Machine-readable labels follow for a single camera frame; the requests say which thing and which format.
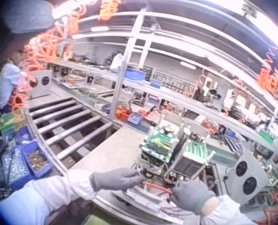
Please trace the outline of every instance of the circuit board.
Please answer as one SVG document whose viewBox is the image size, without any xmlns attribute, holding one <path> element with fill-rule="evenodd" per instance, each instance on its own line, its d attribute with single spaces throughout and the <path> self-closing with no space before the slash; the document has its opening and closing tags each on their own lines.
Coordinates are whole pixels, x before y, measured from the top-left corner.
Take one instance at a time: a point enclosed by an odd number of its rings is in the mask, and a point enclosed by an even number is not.
<svg viewBox="0 0 278 225">
<path fill-rule="evenodd" d="M 155 129 L 153 135 L 145 137 L 140 148 L 143 152 L 159 159 L 164 163 L 169 163 L 173 150 L 179 139 L 172 133 L 165 134 L 162 129 Z"/>
<path fill-rule="evenodd" d="M 183 156 L 201 164 L 206 163 L 209 156 L 206 143 L 190 141 Z"/>
</svg>

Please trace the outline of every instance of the electrical box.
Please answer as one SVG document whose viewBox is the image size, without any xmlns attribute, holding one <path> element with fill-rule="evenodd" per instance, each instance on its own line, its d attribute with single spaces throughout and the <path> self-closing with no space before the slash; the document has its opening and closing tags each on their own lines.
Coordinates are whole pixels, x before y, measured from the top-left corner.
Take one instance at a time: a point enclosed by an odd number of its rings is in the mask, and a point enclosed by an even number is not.
<svg viewBox="0 0 278 225">
<path fill-rule="evenodd" d="M 30 92 L 30 98 L 37 98 L 51 94 L 51 77 L 52 70 L 37 70 L 31 73 L 31 76 L 36 80 L 30 81 L 32 91 Z"/>
</svg>

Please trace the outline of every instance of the shelf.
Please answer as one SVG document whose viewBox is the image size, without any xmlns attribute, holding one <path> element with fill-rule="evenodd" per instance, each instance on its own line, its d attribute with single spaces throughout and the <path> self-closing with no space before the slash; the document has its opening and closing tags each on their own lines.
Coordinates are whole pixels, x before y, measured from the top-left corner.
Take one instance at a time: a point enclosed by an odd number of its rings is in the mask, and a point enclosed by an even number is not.
<svg viewBox="0 0 278 225">
<path fill-rule="evenodd" d="M 69 67 L 72 69 L 78 69 L 83 72 L 91 73 L 93 75 L 111 80 L 111 81 L 117 81 L 118 76 L 114 73 L 108 72 L 106 70 L 101 70 L 99 68 L 85 66 L 82 64 L 77 64 L 74 62 L 69 61 L 63 61 L 63 60 L 54 60 L 49 61 L 50 63 L 57 64 L 59 66 L 63 67 Z M 207 118 L 214 120 L 218 122 L 219 124 L 222 124 L 226 126 L 227 128 L 230 128 L 231 130 L 234 130 L 251 140 L 254 140 L 255 142 L 259 143 L 260 145 L 268 148 L 271 151 L 275 150 L 275 147 L 266 142 L 256 131 L 253 129 L 241 124 L 240 122 L 236 121 L 235 119 L 228 117 L 224 115 L 221 112 L 217 112 L 213 109 L 210 109 L 206 107 L 203 103 L 198 102 L 192 98 L 188 98 L 183 96 L 182 94 L 179 94 L 175 91 L 171 91 L 168 88 L 161 87 L 160 89 L 154 88 L 150 86 L 150 82 L 147 81 L 139 81 L 135 82 L 133 80 L 124 78 L 123 84 L 129 87 L 132 87 L 134 89 L 138 89 L 144 92 L 147 92 L 149 94 L 158 96 L 159 98 L 164 98 L 165 100 L 171 101 L 175 104 L 181 105 L 191 111 L 194 111 L 195 113 L 201 114 L 206 116 Z"/>
</svg>

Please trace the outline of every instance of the gray glove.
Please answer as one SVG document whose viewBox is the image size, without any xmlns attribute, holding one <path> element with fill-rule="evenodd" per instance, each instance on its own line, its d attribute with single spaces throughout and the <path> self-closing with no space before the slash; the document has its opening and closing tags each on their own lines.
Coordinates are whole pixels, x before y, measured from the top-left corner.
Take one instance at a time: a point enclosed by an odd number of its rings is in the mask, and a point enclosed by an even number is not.
<svg viewBox="0 0 278 225">
<path fill-rule="evenodd" d="M 144 177 L 137 170 L 120 168 L 109 172 L 95 172 L 90 176 L 94 191 L 126 190 L 144 181 Z"/>
<path fill-rule="evenodd" d="M 171 200 L 177 207 L 194 212 L 196 215 L 201 214 L 201 209 L 208 199 L 216 196 L 200 180 L 179 181 L 172 189 L 172 192 Z"/>
</svg>

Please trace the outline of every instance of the small parts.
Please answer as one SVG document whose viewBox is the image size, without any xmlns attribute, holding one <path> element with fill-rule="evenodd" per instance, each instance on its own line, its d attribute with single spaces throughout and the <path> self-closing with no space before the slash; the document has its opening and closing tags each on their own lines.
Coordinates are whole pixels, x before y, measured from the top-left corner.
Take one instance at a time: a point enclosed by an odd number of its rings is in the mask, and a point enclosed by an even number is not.
<svg viewBox="0 0 278 225">
<path fill-rule="evenodd" d="M 45 166 L 48 163 L 47 159 L 42 156 L 39 150 L 36 150 L 33 153 L 29 154 L 28 158 L 31 163 L 31 167 L 34 170 L 40 170 L 43 166 Z"/>
</svg>

